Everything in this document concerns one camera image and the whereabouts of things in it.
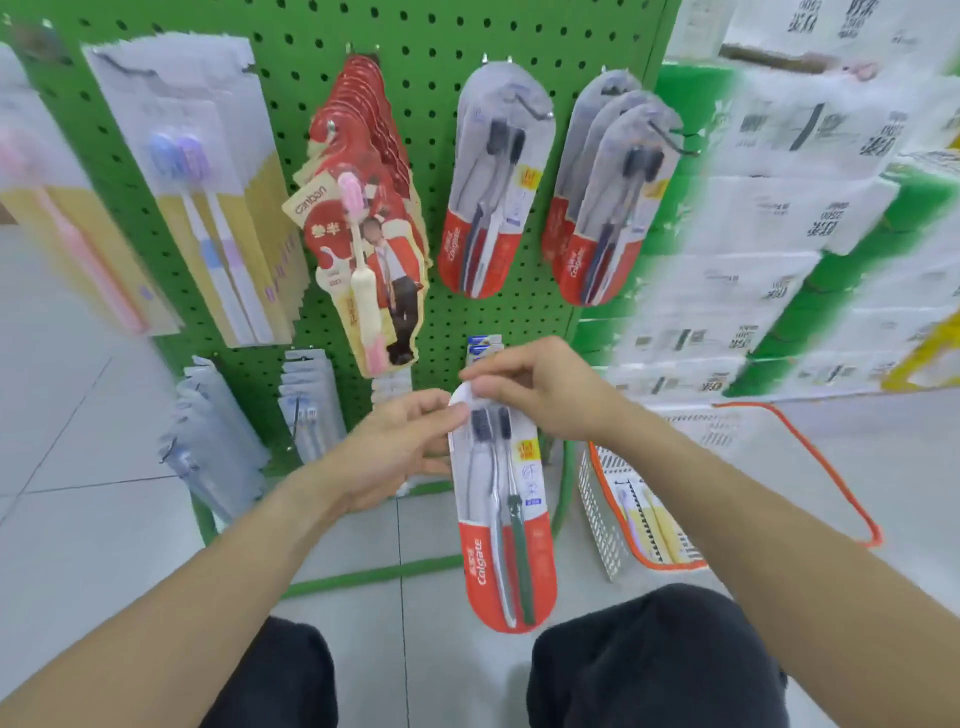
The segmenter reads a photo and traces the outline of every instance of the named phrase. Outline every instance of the right hand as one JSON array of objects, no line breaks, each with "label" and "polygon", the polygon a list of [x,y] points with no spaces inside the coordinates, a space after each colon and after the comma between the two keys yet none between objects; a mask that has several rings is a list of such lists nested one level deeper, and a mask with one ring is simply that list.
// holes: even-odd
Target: right hand
[{"label": "right hand", "polygon": [[476,397],[515,407],[564,440],[606,442],[626,403],[557,336],[480,359],[460,379],[471,383]]}]

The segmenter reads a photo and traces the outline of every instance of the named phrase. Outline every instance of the forearm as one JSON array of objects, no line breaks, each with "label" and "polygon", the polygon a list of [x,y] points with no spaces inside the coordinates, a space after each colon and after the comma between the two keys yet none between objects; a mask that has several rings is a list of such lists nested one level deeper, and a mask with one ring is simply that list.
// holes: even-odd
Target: forearm
[{"label": "forearm", "polygon": [[339,508],[288,478],[0,704],[0,726],[199,725]]},{"label": "forearm", "polygon": [[771,653],[834,720],[940,725],[960,715],[953,614],[658,416],[619,407],[603,444],[644,477]]}]

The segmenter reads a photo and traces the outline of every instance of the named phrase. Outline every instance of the hand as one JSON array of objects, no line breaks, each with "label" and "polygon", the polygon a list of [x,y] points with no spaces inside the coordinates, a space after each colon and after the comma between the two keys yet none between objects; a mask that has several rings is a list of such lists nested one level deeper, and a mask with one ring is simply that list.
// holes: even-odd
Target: hand
[{"label": "hand", "polygon": [[428,389],[378,404],[340,445],[291,478],[332,489],[339,510],[354,511],[392,496],[410,475],[449,475],[446,434],[469,417],[466,404],[449,401],[447,392]]},{"label": "hand", "polygon": [[471,382],[477,397],[516,407],[565,440],[605,442],[626,402],[557,336],[480,359],[460,378]]}]

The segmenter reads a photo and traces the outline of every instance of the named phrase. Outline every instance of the shopping basket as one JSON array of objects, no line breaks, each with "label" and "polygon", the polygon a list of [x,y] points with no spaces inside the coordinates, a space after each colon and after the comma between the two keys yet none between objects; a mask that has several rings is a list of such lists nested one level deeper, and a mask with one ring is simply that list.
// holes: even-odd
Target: shopping basket
[{"label": "shopping basket", "polygon": [[[657,414],[694,442],[867,547],[880,529],[843,478],[772,404],[731,402],[661,408]],[[593,443],[582,447],[577,486],[610,580],[633,562],[656,571],[707,562],[639,474]]]}]

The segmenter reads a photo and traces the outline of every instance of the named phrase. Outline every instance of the green pegboard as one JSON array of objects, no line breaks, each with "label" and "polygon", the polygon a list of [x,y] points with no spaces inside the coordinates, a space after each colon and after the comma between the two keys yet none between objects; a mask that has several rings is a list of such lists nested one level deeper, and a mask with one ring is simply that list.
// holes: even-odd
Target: green pegboard
[{"label": "green pegboard", "polygon": [[[680,0],[567,0],[548,5],[489,0],[326,2],[318,0],[7,0],[14,30],[48,21],[65,58],[21,58],[50,111],[86,167],[117,223],[177,308],[186,327],[156,339],[178,372],[192,354],[216,359],[253,426],[274,454],[270,470],[298,464],[276,405],[285,347],[228,349],[167,232],[107,104],[80,52],[103,43],[164,31],[247,36],[289,176],[305,157],[306,131],[342,67],[348,44],[376,50],[387,95],[411,159],[431,247],[443,228],[452,174],[454,111],[461,84],[486,53],[512,57],[549,91],[557,139],[528,227],[503,290],[484,301],[451,293],[431,274],[425,325],[417,339],[417,388],[452,390],[469,335],[501,333],[521,344],[547,334],[567,336],[579,311],[566,304],[540,261],[540,233],[553,192],[560,151],[577,93],[601,66],[628,67],[652,88]],[[7,33],[14,44],[16,33]],[[311,285],[294,342],[325,349],[333,362],[347,426],[370,410],[370,385],[360,377],[329,297]]]}]

